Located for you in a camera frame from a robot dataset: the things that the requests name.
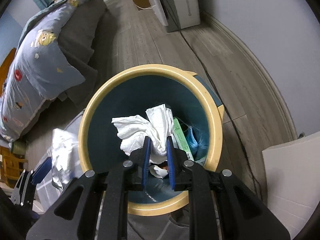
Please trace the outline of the grey plaid cushion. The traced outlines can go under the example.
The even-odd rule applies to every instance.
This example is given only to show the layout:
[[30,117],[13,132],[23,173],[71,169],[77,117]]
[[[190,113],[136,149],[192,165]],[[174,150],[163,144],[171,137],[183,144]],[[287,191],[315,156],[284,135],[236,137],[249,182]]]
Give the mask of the grey plaid cushion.
[[78,154],[78,132],[83,114],[80,112],[66,128],[53,130],[52,143],[37,164],[40,166],[47,158],[52,161],[51,169],[36,185],[39,200],[33,208],[39,208],[40,213],[45,213],[58,200],[71,179],[84,173]]

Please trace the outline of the red snack wrapper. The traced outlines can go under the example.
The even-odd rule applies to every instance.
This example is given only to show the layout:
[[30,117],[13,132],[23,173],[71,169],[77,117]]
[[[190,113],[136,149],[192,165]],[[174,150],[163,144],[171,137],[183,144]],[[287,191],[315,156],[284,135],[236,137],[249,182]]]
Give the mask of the red snack wrapper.
[[150,165],[149,172],[158,179],[164,179],[169,174],[167,165],[159,167],[157,165]]

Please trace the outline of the green small bin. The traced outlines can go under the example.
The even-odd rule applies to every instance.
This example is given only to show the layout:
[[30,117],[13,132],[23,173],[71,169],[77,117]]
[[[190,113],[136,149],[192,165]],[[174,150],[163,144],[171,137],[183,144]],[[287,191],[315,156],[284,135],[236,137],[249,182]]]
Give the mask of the green small bin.
[[26,142],[23,140],[16,140],[9,143],[10,152],[16,155],[25,155],[26,153]]

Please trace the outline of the white cabinet panel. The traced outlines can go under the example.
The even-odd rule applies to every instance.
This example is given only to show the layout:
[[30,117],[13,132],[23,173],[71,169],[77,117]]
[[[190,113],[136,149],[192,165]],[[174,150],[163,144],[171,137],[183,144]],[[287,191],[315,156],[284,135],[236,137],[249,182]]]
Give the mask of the white cabinet panel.
[[319,204],[319,132],[262,151],[267,207],[294,239]]

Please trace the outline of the green white medicine box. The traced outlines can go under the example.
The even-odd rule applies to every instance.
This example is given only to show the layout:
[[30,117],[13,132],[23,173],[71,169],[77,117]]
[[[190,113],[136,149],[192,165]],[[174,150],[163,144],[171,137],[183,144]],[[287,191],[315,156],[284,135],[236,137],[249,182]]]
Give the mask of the green white medicine box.
[[176,142],[178,144],[178,147],[180,150],[183,150],[186,154],[187,154],[187,157],[189,160],[191,161],[194,161],[194,158],[193,158],[193,155],[191,153],[191,150],[190,150],[190,147],[187,143],[187,140],[185,138],[185,135],[182,131],[182,128],[180,126],[180,123],[178,121],[177,118],[174,118],[173,119],[174,121],[174,126],[173,126],[173,129],[172,129],[172,132],[173,132],[173,135],[176,139]]

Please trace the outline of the small wooden chair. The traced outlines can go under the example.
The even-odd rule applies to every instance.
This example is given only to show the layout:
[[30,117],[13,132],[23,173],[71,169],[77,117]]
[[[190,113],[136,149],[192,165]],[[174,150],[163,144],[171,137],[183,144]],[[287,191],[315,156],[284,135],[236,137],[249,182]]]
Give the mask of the small wooden chair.
[[1,182],[14,188],[28,161],[23,155],[16,155],[1,146]]

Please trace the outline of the wooden bed headboard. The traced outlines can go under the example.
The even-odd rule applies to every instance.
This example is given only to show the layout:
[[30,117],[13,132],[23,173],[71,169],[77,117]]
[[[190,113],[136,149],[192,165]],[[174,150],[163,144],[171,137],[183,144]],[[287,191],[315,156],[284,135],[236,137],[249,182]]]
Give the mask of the wooden bed headboard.
[[0,67],[0,87],[1,87],[1,94],[3,93],[3,86],[4,82],[7,79],[7,75],[9,72],[10,65],[12,64],[14,57],[16,54],[16,48],[12,48],[12,50],[9,52],[5,60],[3,61],[1,67]]

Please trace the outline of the white tissue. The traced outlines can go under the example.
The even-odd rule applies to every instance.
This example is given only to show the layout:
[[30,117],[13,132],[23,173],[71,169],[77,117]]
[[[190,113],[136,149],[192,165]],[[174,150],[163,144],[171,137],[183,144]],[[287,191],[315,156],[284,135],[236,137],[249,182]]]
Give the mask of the white tissue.
[[140,115],[113,118],[111,123],[121,139],[120,149],[130,155],[143,147],[145,137],[151,139],[150,163],[161,164],[167,160],[167,137],[173,135],[174,119],[165,104],[146,111],[147,118]]

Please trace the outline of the white air purifier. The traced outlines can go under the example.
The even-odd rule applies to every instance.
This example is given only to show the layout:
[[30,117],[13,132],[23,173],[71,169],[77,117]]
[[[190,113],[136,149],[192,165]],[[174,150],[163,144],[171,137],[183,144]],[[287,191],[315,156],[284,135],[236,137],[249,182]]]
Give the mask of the white air purifier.
[[198,0],[149,0],[149,2],[168,33],[201,23]]

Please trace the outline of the blue patterned duvet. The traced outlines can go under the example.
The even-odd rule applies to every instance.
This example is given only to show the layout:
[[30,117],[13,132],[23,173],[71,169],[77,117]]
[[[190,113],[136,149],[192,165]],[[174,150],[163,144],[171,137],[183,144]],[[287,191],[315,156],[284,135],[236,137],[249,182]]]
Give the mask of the blue patterned duvet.
[[45,104],[81,106],[98,72],[89,65],[104,0],[58,0],[26,23],[1,94],[1,137],[13,142],[37,122]]

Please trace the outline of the clear plastic bag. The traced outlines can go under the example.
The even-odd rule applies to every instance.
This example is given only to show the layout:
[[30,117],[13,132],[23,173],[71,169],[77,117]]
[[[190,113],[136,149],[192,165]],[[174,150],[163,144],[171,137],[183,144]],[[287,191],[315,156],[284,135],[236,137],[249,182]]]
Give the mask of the clear plastic bag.
[[75,134],[56,128],[52,138],[53,166],[61,172],[74,170],[78,157],[78,138]]

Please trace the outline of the yellow and teal trash bin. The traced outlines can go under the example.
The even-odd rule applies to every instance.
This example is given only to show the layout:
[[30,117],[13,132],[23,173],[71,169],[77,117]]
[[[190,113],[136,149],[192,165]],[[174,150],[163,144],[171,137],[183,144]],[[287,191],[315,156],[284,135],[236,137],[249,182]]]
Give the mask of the yellow and teal trash bin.
[[81,167],[107,172],[141,154],[143,190],[129,193],[128,212],[171,213],[189,202],[172,178],[175,122],[191,126],[199,144],[185,159],[215,171],[223,111],[219,98],[195,73],[163,64],[127,69],[102,85],[86,107],[78,136]]

